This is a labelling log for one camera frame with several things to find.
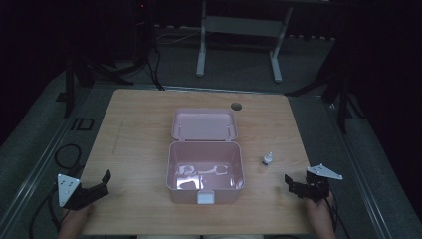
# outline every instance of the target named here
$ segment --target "human hand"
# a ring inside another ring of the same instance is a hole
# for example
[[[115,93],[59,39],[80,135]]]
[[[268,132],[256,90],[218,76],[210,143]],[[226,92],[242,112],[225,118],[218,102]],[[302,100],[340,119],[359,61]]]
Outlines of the human hand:
[[[94,207],[90,204],[78,211],[69,211],[62,222],[59,231],[59,239],[76,239],[84,229],[88,215]]]
[[[332,206],[333,195],[330,192],[327,199],[329,206]],[[308,212],[308,220],[319,239],[335,239],[334,229],[330,216],[330,208],[326,205],[325,200],[313,202],[311,199],[305,198],[305,205]]]

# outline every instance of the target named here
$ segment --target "open plastic box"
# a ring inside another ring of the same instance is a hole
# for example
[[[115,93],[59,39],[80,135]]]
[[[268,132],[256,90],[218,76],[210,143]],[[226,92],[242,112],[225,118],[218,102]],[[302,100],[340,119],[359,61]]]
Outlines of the open plastic box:
[[[167,187],[175,203],[231,203],[244,186],[233,112],[179,109],[174,114]]]

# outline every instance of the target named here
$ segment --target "tabletop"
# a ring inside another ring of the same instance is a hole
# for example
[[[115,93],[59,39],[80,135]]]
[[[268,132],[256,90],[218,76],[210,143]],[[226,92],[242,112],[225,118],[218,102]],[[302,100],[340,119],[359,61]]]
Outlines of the tabletop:
[[[230,109],[242,149],[245,185],[234,203],[176,204],[166,187],[173,115],[180,108]],[[274,161],[261,162],[271,151]],[[301,234],[312,229],[287,174],[305,181],[308,158],[289,101],[281,95],[117,90],[81,177],[84,188],[111,172],[87,235]]]

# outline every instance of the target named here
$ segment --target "gray floor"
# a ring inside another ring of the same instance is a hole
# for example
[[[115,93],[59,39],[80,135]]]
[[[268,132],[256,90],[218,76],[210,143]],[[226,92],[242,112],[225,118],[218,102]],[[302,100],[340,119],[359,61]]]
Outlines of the gray floor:
[[[220,44],[218,35],[211,36],[205,76],[199,79],[195,76],[197,36],[172,43],[178,38],[180,36],[159,39],[158,76],[168,90],[183,87],[282,94],[310,83],[332,46],[332,42],[323,40],[286,40],[279,58],[284,81],[276,84],[265,46],[227,46]],[[154,65],[157,55],[151,53],[150,60]],[[145,70],[125,77],[135,82],[134,89],[155,90]],[[36,208],[53,187],[57,174],[66,173],[54,163],[54,152],[61,145],[75,143],[82,149],[81,161],[87,160],[108,101],[118,88],[121,86],[102,80],[98,80],[92,89],[77,88],[79,104],[69,119],[63,119],[64,105],[55,99],[64,90],[64,75],[48,85],[0,148],[1,238],[28,238],[29,224]],[[351,111],[353,118],[346,122],[347,135],[340,133],[335,124],[335,105],[328,106],[320,100],[318,96],[322,91],[323,88],[315,89],[305,96],[290,98],[290,102],[311,165],[323,163],[344,176],[343,181],[330,183],[350,237],[419,238],[422,235],[420,221],[369,124]],[[75,118],[95,120],[94,128],[90,131],[71,130]],[[60,160],[69,163],[76,157],[72,148],[59,154]],[[340,226],[336,234],[338,238],[346,238]],[[37,217],[34,235],[35,238],[55,238],[57,235],[46,206]],[[313,235],[296,236],[314,238]]]

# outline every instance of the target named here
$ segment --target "box lid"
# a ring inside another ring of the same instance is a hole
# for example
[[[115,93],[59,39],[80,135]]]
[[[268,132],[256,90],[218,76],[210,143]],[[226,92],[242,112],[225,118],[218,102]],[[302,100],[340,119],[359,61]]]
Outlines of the box lid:
[[[179,141],[231,141],[237,137],[233,111],[225,109],[178,109],[171,135]]]

